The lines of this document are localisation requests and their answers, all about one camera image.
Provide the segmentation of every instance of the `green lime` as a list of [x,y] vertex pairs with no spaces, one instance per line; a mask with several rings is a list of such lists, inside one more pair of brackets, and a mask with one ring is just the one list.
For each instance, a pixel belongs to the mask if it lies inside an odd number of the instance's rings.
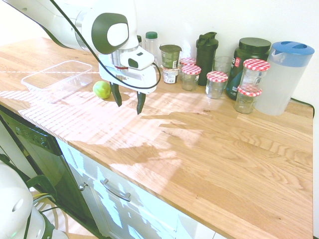
[[106,99],[111,94],[110,84],[106,81],[98,81],[93,86],[93,92],[95,95],[101,99]]

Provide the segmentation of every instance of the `plastic pitcher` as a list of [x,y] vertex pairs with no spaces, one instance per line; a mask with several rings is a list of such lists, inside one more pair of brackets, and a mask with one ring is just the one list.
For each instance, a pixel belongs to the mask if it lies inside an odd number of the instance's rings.
[[299,42],[274,43],[267,60],[271,67],[260,84],[263,93],[255,109],[267,115],[281,115],[314,52],[312,47]]

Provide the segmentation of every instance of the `wooden countertop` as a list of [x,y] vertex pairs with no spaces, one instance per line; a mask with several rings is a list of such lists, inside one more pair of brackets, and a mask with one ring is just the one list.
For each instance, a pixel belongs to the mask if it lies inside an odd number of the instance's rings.
[[93,84],[43,104],[20,83],[21,72],[72,59],[98,71],[91,54],[48,39],[0,47],[0,104],[230,239],[312,238],[310,107],[243,115],[204,87],[161,82],[137,115],[136,92],[126,88],[119,108],[112,96],[95,97]]

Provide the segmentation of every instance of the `drawer handle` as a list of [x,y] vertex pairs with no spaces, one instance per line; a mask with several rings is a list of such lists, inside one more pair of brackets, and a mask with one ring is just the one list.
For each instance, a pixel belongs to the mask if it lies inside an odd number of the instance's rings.
[[118,192],[117,190],[111,188],[107,183],[109,182],[109,180],[106,178],[104,181],[101,180],[100,181],[102,183],[102,185],[109,190],[111,193],[113,193],[115,196],[122,198],[123,200],[130,202],[131,201],[131,194],[130,193],[122,193],[122,192]]
[[86,186],[89,186],[89,185],[86,182],[84,182],[82,185],[79,186],[79,190],[83,192]]

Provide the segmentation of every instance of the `dishwasher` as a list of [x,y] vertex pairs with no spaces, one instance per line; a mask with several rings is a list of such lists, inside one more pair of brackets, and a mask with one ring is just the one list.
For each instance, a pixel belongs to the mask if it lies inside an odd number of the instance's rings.
[[[15,159],[11,157],[10,163],[27,178],[33,175],[45,175],[49,178],[57,191],[56,205],[66,209],[74,219],[97,235],[96,223],[55,137],[1,105],[0,121],[23,153],[23,160],[25,159],[24,164],[15,164]],[[28,169],[17,166],[26,164]]]

